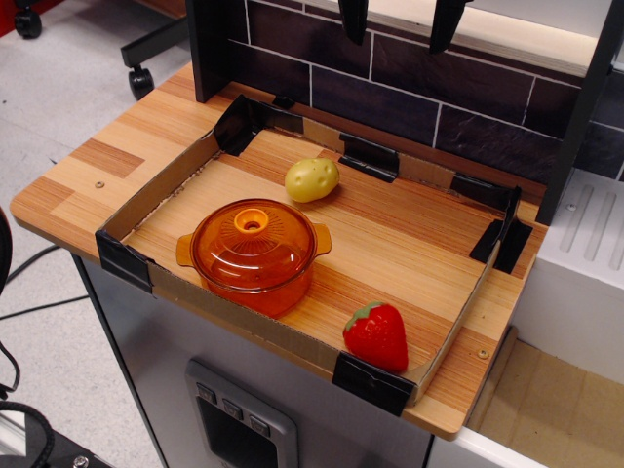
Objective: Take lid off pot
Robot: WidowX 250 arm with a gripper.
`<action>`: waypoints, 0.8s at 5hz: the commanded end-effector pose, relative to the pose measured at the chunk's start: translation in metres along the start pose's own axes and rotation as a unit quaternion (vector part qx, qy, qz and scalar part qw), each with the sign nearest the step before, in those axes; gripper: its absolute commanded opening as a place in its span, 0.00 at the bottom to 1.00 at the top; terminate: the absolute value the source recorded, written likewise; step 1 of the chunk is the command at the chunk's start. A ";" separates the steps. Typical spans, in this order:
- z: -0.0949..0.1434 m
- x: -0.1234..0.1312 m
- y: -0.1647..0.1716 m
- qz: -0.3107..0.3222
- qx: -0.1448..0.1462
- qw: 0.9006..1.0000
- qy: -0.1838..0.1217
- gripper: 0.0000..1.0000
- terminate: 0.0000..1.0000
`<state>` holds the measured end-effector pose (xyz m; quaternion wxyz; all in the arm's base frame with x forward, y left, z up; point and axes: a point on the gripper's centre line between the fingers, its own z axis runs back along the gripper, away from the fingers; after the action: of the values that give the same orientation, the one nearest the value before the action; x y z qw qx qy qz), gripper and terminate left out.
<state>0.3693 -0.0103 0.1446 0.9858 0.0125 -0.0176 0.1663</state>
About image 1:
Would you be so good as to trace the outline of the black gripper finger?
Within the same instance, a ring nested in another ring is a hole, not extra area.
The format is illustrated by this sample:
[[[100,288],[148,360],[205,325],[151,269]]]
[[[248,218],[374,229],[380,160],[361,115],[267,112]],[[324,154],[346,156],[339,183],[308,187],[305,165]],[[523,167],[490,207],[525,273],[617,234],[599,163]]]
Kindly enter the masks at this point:
[[[364,43],[367,20],[368,0],[338,0],[338,8],[342,27],[347,38],[354,44],[361,46]]]
[[[448,49],[465,10],[471,0],[437,0],[430,34],[429,53],[440,54]]]

